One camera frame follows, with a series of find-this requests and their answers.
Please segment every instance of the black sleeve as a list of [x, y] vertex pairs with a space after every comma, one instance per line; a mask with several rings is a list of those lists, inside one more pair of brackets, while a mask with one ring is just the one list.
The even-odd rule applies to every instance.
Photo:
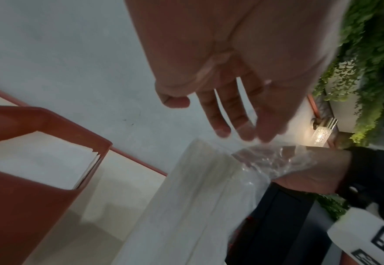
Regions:
[[355, 207], [370, 202], [384, 206], [384, 151], [362, 147], [347, 150], [352, 153], [352, 161], [337, 193]]

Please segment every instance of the clear plastic wrapper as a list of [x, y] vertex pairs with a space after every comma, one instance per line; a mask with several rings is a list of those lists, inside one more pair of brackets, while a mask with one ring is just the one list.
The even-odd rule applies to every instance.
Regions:
[[256, 208], [270, 181], [313, 161], [302, 146], [235, 137], [193, 141], [112, 264], [224, 264], [230, 235]]

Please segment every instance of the white wall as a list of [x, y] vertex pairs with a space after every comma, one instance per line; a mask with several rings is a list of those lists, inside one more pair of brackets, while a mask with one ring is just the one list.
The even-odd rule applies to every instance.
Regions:
[[[0, 0], [0, 89], [167, 172], [211, 128], [196, 97], [170, 110], [153, 83], [123, 0]], [[312, 116], [302, 109], [297, 127]], [[288, 139], [303, 134], [294, 128]]]

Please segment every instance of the red object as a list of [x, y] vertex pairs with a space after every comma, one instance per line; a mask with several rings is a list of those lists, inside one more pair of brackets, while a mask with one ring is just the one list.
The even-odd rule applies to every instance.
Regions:
[[22, 264], [91, 180], [112, 143], [37, 107], [0, 106], [0, 141], [41, 131], [87, 146], [100, 159], [77, 189], [64, 190], [0, 172], [0, 265]]

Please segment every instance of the hand holding plastic packaging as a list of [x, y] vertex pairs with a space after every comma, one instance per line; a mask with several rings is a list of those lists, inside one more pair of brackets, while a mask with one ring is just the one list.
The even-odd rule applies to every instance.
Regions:
[[231, 233], [270, 180], [312, 163], [304, 147], [193, 141], [112, 265], [222, 265]]

